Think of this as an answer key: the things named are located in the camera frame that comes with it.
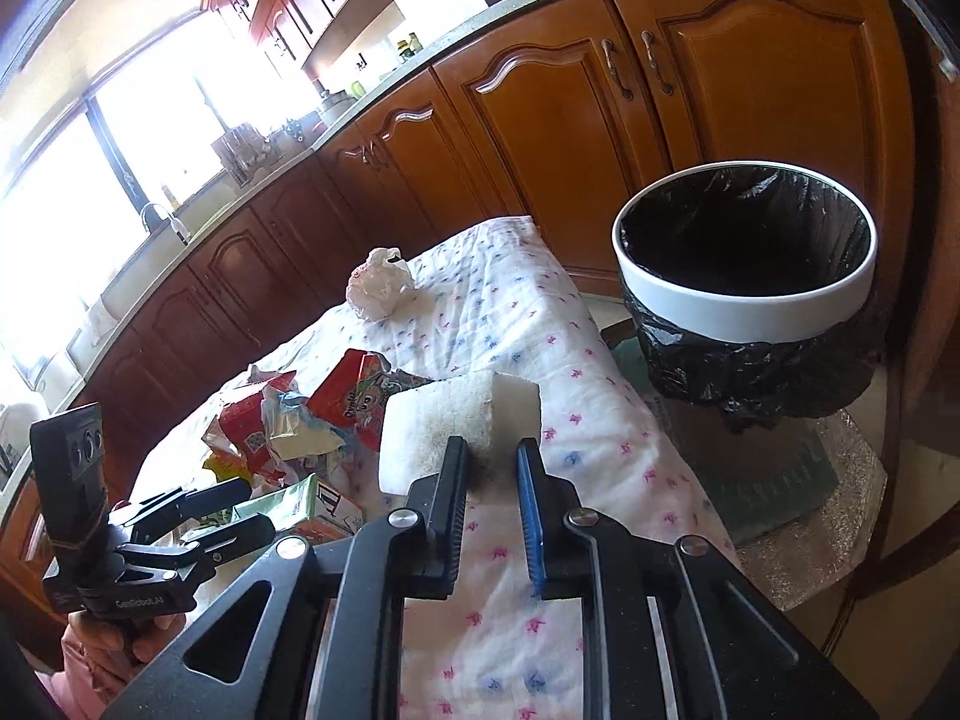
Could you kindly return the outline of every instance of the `trash can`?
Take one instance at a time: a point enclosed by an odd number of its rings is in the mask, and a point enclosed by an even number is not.
[[[739,432],[830,415],[870,384],[877,228],[836,181],[773,162],[692,167],[627,203],[613,247],[667,397],[717,406]]]

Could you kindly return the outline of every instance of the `faucet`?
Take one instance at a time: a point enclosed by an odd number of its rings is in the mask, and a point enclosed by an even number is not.
[[[152,232],[150,225],[147,224],[147,209],[151,206],[157,206],[157,208],[160,208],[160,210],[165,213],[167,221],[170,223],[170,229],[174,231],[176,237],[181,240],[184,246],[189,245],[190,231],[186,228],[186,225],[173,214],[171,214],[165,205],[160,205],[158,202],[148,202],[143,206],[143,208],[140,209],[140,223],[143,225],[143,229],[145,229],[148,233]]]

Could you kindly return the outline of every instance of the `floor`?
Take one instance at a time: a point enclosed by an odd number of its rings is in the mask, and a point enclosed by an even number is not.
[[[601,329],[630,316],[622,303],[612,298],[585,295],[584,302]],[[871,387],[868,394],[870,399],[882,397],[882,388]],[[875,412],[874,406],[869,412]],[[859,423],[856,413],[853,417]],[[875,432],[877,427],[862,426],[865,434]],[[960,457],[910,440],[904,442],[901,453],[901,478],[888,549],[908,541],[960,500]],[[832,586],[787,616],[819,647],[842,593],[842,583]],[[881,720],[907,720],[957,647],[960,552],[912,580],[861,602],[833,661],[875,707]]]

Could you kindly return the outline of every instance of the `foam block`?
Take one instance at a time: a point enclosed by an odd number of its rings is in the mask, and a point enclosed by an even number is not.
[[[380,489],[406,495],[411,483],[439,473],[450,436],[462,436],[472,453],[473,499],[517,485],[517,444],[539,440],[539,386],[478,370],[392,395],[380,443]]]

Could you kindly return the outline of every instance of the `countertop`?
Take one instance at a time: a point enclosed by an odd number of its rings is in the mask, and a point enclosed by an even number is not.
[[[112,343],[120,336],[124,328],[131,322],[143,304],[153,293],[155,293],[158,288],[160,288],[160,285],[167,278],[167,276],[175,271],[176,268],[178,268],[181,263],[187,257],[189,257],[190,254],[209,235],[211,235],[223,221],[240,210],[257,194],[272,184],[272,182],[288,172],[288,170],[293,170],[294,167],[299,165],[302,161],[310,159],[317,151],[323,148],[327,142],[334,138],[338,133],[342,132],[346,127],[349,127],[349,124],[352,124],[354,119],[360,116],[365,110],[373,105],[373,103],[377,103],[378,100],[384,97],[384,95],[387,95],[392,89],[400,86],[400,84],[402,84],[405,80],[409,79],[420,70],[430,65],[445,52],[448,52],[457,45],[469,42],[469,40],[473,37],[488,31],[498,23],[510,20],[526,10],[530,10],[540,4],[544,4],[546,1],[550,0],[502,0],[496,4],[493,4],[491,7],[487,8],[481,13],[478,13],[473,18],[466,20],[457,28],[450,30],[450,32],[443,35],[443,37],[440,37],[438,40],[425,47],[424,50],[419,52],[413,59],[410,59],[405,64],[400,65],[400,67],[390,74],[390,76],[387,76],[383,81],[381,81],[376,88],[373,88],[373,90],[370,90],[366,95],[363,96],[363,98],[361,98],[361,100],[358,100],[357,103],[352,106],[352,108],[349,108],[349,110],[347,110],[347,112],[344,113],[337,120],[337,122],[334,122],[332,127],[330,127],[325,133],[323,133],[322,136],[320,136],[320,138],[318,138],[317,141],[315,141],[315,143],[313,143],[313,146],[281,165],[277,170],[263,180],[257,182],[253,186],[250,186],[231,204],[224,206],[224,208],[219,210],[216,215],[213,215],[213,217],[210,218],[210,220],[208,220],[203,227],[197,231],[196,234],[194,234],[190,244],[187,247],[184,247],[178,253],[178,255],[176,255],[174,260],[171,261],[171,263],[166,266],[163,271],[160,271],[160,273],[157,274],[157,277],[152,281],[151,285],[147,288],[147,290],[145,290],[143,295],[141,295],[136,303],[133,304],[133,307],[131,307],[131,309],[126,313],[126,316],[123,317],[123,319],[121,319],[117,324],[117,327],[110,332],[109,337],[103,343],[103,346],[97,353],[97,356],[94,358],[93,363],[90,365],[88,371],[85,372],[85,379],[78,381],[77,384],[70,389],[70,391],[64,397],[64,400],[61,402],[61,405],[59,405],[59,408],[56,410],[60,412],[61,410],[65,410],[69,407],[70,403],[83,389],[85,380],[89,379],[90,375],[93,374],[93,371],[96,370],[97,365],[99,365],[99,363],[104,359],[104,356],[107,355],[107,352],[109,352],[109,349],[112,347]],[[920,20],[924,26],[928,26],[923,19]],[[6,520],[8,509],[11,507],[11,504],[13,504],[13,501],[16,501],[18,490],[23,484],[29,469],[30,453],[28,451],[16,468],[13,469],[13,475],[11,476],[11,479],[8,481],[3,493],[0,493],[0,523],[3,523]]]

